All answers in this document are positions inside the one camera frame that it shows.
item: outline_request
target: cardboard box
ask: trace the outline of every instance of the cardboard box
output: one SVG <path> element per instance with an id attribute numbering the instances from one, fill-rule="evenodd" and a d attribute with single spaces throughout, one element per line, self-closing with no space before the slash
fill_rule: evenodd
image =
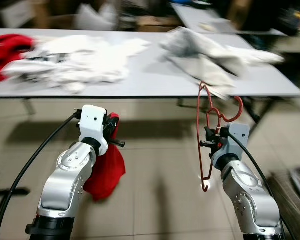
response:
<path id="1" fill-rule="evenodd" d="M 71 29 L 69 23 L 77 12 L 81 2 L 91 3 L 91 6 L 98 11 L 106 0 L 29 0 L 34 11 L 34 23 L 37 29 L 50 29 L 65 26 L 64 29 Z"/>
<path id="2" fill-rule="evenodd" d="M 182 23 L 174 16 L 141 16 L 137 20 L 137 32 L 166 33 L 180 26 Z"/>

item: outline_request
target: floor tile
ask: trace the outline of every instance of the floor tile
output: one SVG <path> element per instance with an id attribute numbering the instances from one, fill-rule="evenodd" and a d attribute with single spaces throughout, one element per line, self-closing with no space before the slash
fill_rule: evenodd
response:
<path id="1" fill-rule="evenodd" d="M 133 236 L 107 236 L 107 237 L 88 237 L 88 238 L 72 237 L 71 240 L 134 240 L 134 237 Z"/>
<path id="2" fill-rule="evenodd" d="M 300 146 L 277 146 L 274 151 L 287 169 L 300 167 Z"/>
<path id="3" fill-rule="evenodd" d="M 144 149 L 130 154 L 136 159 L 135 234 L 231 229 L 218 190 L 203 192 L 200 187 L 195 151 Z"/>
<path id="4" fill-rule="evenodd" d="M 95 238 L 107 236 L 133 235 L 133 181 L 134 161 L 125 156 L 126 174 L 112 195 L 104 201 L 94 202 L 91 195 L 83 194 L 72 236 L 76 238 Z"/>
<path id="5" fill-rule="evenodd" d="M 53 133 L 61 121 L 33 121 L 24 117 L 0 120 L 0 151 L 31 151 L 38 147 Z M 62 130 L 45 147 L 48 151 L 60 150 L 63 146 Z"/>
<path id="6" fill-rule="evenodd" d="M 281 161 L 279 160 L 279 156 L 271 146 L 248 147 L 248 151 L 251 153 L 265 176 L 268 176 L 273 170 L 285 169 L 285 166 L 282 165 Z M 250 167 L 250 169 L 255 174 L 258 174 L 255 166 L 245 153 L 242 154 L 242 160 Z"/>
<path id="7" fill-rule="evenodd" d="M 0 190 L 10 188 L 32 152 L 0 152 Z M 43 152 L 30 166 L 18 187 L 30 189 L 27 196 L 13 197 L 9 203 L 1 228 L 0 239 L 26 239 L 25 229 L 36 216 L 43 187 L 55 168 L 54 152 Z"/>
<path id="8" fill-rule="evenodd" d="M 300 146 L 300 110 L 295 106 L 275 106 L 260 127 L 272 146 Z"/>
<path id="9" fill-rule="evenodd" d="M 244 236 L 242 234 L 242 232 L 240 231 L 235 231 L 233 232 L 235 240 L 244 240 Z"/>
<path id="10" fill-rule="evenodd" d="M 126 150 L 196 148 L 193 125 L 186 120 L 121 120 L 117 139 L 125 141 Z M 67 148 L 78 141 L 80 130 L 73 122 L 64 131 L 63 148 Z"/>
<path id="11" fill-rule="evenodd" d="M 232 232 L 193 232 L 134 236 L 134 240 L 235 240 Z"/>

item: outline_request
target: background table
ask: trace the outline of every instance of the background table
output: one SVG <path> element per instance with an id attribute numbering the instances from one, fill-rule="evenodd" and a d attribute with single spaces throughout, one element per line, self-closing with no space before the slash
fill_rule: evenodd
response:
<path id="1" fill-rule="evenodd" d="M 79 94 L 61 88 L 48 88 L 45 83 L 32 83 L 16 79 L 0 82 L 0 98 L 78 98 L 78 99 L 138 99 L 138 98 L 193 98 L 198 94 L 198 81 L 185 74 L 164 57 L 159 43 L 165 33 L 102 32 L 46 29 L 0 29 L 3 34 L 63 37 L 88 35 L 103 37 L 111 44 L 140 38 L 151 42 L 145 52 L 128 61 L 130 74 L 118 83 L 87 85 Z M 252 47 L 237 35 L 207 34 L 208 38 L 237 48 Z M 271 65 L 248 67 L 242 79 L 230 75 L 236 88 L 231 96 L 241 97 L 300 97 L 300 90 Z"/>
<path id="2" fill-rule="evenodd" d="M 270 31 L 254 32 L 254 31 L 238 31 L 231 22 L 227 19 L 221 18 L 213 9 L 203 10 L 196 9 L 191 6 L 186 6 L 178 3 L 171 4 L 176 11 L 184 25 L 198 33 L 211 33 L 200 27 L 200 24 L 206 24 L 216 29 L 220 34 L 262 34 L 262 35 L 275 35 L 285 36 L 284 33 L 271 29 Z"/>

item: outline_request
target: pile of clothes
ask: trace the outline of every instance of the pile of clothes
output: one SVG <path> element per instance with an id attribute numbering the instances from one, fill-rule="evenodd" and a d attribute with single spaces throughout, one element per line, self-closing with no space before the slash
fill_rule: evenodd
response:
<path id="1" fill-rule="evenodd" d="M 130 39 L 111 45 L 102 37 L 61 38 L 10 34 L 0 36 L 0 81 L 22 78 L 81 93 L 86 84 L 116 83 L 127 78 L 128 58 L 145 51 L 149 42 Z"/>
<path id="2" fill-rule="evenodd" d="M 168 60 L 195 79 L 204 81 L 209 91 L 221 99 L 226 99 L 235 87 L 229 73 L 242 77 L 247 66 L 284 61 L 271 52 L 221 45 L 184 27 L 168 32 L 161 47 L 166 50 Z"/>

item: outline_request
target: table leg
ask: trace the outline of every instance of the table leg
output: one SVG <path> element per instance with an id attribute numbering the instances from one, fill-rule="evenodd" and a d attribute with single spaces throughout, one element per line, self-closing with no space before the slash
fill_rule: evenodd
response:
<path id="1" fill-rule="evenodd" d="M 253 119 L 255 124 L 252 126 L 250 130 L 250 136 L 253 134 L 253 132 L 256 130 L 259 123 L 262 121 L 262 119 L 265 117 L 265 115 L 274 107 L 277 98 L 270 98 L 265 105 L 263 106 L 260 114 L 258 115 L 255 113 L 255 100 L 251 97 L 242 97 L 243 105 L 249 116 Z"/>
<path id="2" fill-rule="evenodd" d="M 27 112 L 29 115 L 35 115 L 36 114 L 36 110 L 34 108 L 34 106 L 32 105 L 32 103 L 30 102 L 29 98 L 24 98 L 22 100 Z"/>
<path id="3" fill-rule="evenodd" d="M 178 106 L 178 107 L 184 107 L 184 99 L 183 98 L 178 98 L 177 99 L 177 102 L 176 102 L 176 105 Z"/>

